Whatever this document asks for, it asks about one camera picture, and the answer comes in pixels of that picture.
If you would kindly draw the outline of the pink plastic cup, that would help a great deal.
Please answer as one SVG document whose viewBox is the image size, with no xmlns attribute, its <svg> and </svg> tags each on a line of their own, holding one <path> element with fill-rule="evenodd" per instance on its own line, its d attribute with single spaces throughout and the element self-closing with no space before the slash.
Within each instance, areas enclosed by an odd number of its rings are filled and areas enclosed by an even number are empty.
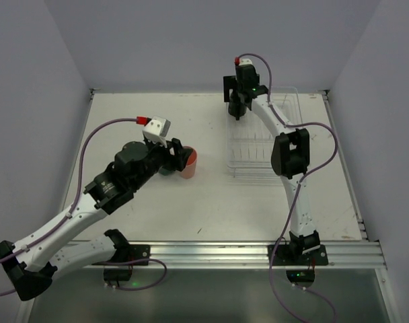
<svg viewBox="0 0 409 323">
<path fill-rule="evenodd" d="M 191 179 L 195 175 L 198 154 L 194 148 L 189 146 L 187 146 L 186 148 L 191 149 L 192 153 L 187 159 L 186 167 L 180 172 L 180 176 L 183 179 Z"/>
</svg>

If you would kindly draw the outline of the black metal mug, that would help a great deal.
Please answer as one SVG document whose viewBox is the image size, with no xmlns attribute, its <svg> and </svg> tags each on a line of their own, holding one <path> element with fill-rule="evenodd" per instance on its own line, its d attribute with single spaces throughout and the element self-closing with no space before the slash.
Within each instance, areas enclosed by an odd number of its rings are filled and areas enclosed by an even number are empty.
<svg viewBox="0 0 409 323">
<path fill-rule="evenodd" d="M 239 121 L 246 114 L 247 107 L 238 97 L 230 97 L 227 110 L 230 116 Z"/>
</svg>

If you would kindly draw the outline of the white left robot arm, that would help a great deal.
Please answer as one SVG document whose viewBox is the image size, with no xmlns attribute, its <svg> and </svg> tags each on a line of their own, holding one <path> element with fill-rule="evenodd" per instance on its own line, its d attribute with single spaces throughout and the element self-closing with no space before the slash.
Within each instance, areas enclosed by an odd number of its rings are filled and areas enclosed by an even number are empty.
<svg viewBox="0 0 409 323">
<path fill-rule="evenodd" d="M 141 259 L 131 256 L 128 240 L 117 229 L 109 229 L 86 243 L 68 244 L 83 230 L 131 201 L 138 189 L 161 169 L 183 171 L 192 152 L 176 138 L 166 146 L 147 139 L 125 144 L 69 208 L 22 240 L 0 242 L 0 260 L 13 292 L 28 301 L 44 293 L 63 274 L 84 266 L 140 263 Z"/>
</svg>

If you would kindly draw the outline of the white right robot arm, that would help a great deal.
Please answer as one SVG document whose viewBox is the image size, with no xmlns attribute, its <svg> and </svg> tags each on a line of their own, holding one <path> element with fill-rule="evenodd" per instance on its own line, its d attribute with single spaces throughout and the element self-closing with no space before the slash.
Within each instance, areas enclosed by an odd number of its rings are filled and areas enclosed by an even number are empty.
<svg viewBox="0 0 409 323">
<path fill-rule="evenodd" d="M 301 192 L 306 187 L 303 176 L 310 164 L 309 132 L 295 127 L 276 107 L 269 89 L 260 83 L 260 76 L 248 59 L 236 62 L 235 75 L 223 78 L 223 95 L 230 115 L 239 120 L 250 110 L 274 139 L 270 164 L 285 188 L 289 215 L 281 236 L 271 249 L 269 263 L 295 263 L 321 246 L 309 197 Z"/>
</svg>

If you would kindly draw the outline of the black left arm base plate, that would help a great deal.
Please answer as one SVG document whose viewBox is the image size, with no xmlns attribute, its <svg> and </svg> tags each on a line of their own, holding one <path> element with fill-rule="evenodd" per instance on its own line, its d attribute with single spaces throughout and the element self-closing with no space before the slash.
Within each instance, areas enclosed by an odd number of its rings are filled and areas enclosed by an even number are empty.
<svg viewBox="0 0 409 323">
<path fill-rule="evenodd" d="M 148 244 L 129 244 L 117 249 L 109 260 L 99 261 L 94 265 L 147 266 L 150 254 L 150 245 Z"/>
</svg>

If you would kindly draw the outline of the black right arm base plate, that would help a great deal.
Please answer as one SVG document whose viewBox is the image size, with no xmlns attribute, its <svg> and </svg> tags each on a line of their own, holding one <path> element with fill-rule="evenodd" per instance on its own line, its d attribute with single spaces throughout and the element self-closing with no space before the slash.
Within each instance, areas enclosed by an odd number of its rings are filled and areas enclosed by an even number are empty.
<svg viewBox="0 0 409 323">
<path fill-rule="evenodd" d="M 276 249 L 276 254 L 272 262 L 273 266 L 327 266 L 329 260 L 327 256 L 326 247 L 321 245 L 318 249 L 302 254 L 300 256 L 293 256 L 290 247 L 287 244 L 280 244 Z"/>
</svg>

